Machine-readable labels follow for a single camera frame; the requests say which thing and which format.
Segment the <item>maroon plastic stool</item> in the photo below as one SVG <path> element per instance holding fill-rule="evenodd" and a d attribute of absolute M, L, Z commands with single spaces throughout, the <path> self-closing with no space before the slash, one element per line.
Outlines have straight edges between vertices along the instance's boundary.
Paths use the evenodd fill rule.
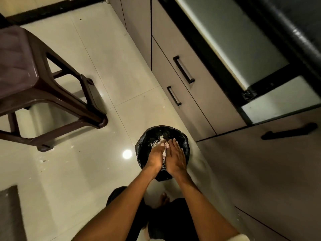
<path fill-rule="evenodd" d="M 52 73 L 47 58 L 60 67 Z M 62 88 L 56 78 L 71 74 L 81 84 L 87 103 Z M 45 152 L 48 142 L 79 129 L 107 125 L 105 113 L 96 106 L 89 85 L 93 81 L 79 74 L 32 33 L 18 26 L 0 29 L 0 117 L 8 115 L 11 132 L 0 130 L 0 139 L 37 146 Z M 15 111 L 47 102 L 78 117 L 78 120 L 34 138 L 21 137 Z"/>

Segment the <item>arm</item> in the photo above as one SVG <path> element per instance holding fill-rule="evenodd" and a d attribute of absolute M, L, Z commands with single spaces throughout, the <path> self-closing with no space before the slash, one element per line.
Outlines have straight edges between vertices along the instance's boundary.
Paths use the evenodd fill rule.
<path fill-rule="evenodd" d="M 178 143 L 170 140 L 166 149 L 166 170 L 175 178 L 187 202 L 198 238 L 201 241 L 226 241 L 239 232 L 198 190 L 186 171 L 186 160 Z"/>
<path fill-rule="evenodd" d="M 126 240 L 139 203 L 149 183 L 162 167 L 164 149 L 162 142 L 151 150 L 141 173 L 117 198 L 91 219 L 73 241 Z"/>

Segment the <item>tiled floor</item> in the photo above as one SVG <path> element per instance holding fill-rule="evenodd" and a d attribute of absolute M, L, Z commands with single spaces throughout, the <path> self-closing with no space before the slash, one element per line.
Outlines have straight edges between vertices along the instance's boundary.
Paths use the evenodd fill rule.
<path fill-rule="evenodd" d="M 60 137 L 46 153 L 0 141 L 0 190 L 18 184 L 28 241 L 71 240 L 104 207 L 116 187 L 128 185 L 140 172 L 134 145 L 155 125 L 173 126 L 187 134 L 191 146 L 188 171 L 195 183 L 224 216 L 246 230 L 110 5 L 98 3 L 25 28 L 93 79 L 109 118 L 102 129 L 88 127 Z M 65 76 L 58 82 L 84 99 L 75 78 Z M 75 120 L 47 104 L 22 109 L 17 116 L 26 137 Z M 9 130 L 6 120 L 0 118 L 0 129 Z M 131 158 L 122 157 L 125 150 L 132 151 Z M 153 180 L 146 202 L 155 205 L 164 190 L 172 199 L 181 196 L 174 180 Z"/>

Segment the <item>black handle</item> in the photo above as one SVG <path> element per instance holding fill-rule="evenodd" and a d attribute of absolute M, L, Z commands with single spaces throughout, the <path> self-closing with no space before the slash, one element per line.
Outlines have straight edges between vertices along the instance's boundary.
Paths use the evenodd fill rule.
<path fill-rule="evenodd" d="M 183 76 L 185 77 L 185 79 L 187 80 L 187 82 L 189 84 L 195 82 L 195 79 L 190 79 L 187 75 L 187 73 L 184 71 L 184 69 L 182 68 L 182 66 L 179 64 L 179 56 L 175 56 L 173 57 L 173 60 L 175 62 L 175 64 L 179 67 L 179 70 L 181 71 L 181 73 L 183 74 Z"/>
<path fill-rule="evenodd" d="M 172 86 L 168 86 L 167 87 L 168 92 L 171 94 L 171 96 L 172 96 L 173 100 L 175 101 L 176 105 L 180 106 L 182 104 L 182 102 L 179 102 L 179 103 L 177 102 L 177 100 L 175 99 L 173 93 L 170 91 L 170 88 L 172 88 Z"/>
<path fill-rule="evenodd" d="M 261 139 L 269 140 L 269 139 L 279 139 L 279 138 L 307 135 L 317 128 L 318 128 L 318 125 L 316 123 L 308 123 L 307 125 L 298 129 L 291 129 L 291 130 L 277 132 L 277 133 L 268 131 L 261 136 Z"/>

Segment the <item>black bin liner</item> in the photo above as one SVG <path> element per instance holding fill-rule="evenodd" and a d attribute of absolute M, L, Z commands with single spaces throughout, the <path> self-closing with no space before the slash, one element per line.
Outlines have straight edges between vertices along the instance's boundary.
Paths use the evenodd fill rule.
<path fill-rule="evenodd" d="M 183 148 L 186 164 L 188 164 L 190 149 L 187 136 L 178 129 L 159 125 L 147 129 L 135 145 L 137 161 L 141 169 L 143 169 L 147 163 L 148 156 L 151 151 L 151 144 L 158 140 L 162 135 L 167 141 L 174 138 L 176 139 L 176 141 L 179 143 L 179 146 Z M 161 182 L 171 178 L 173 177 L 166 170 L 161 170 L 155 179 Z"/>

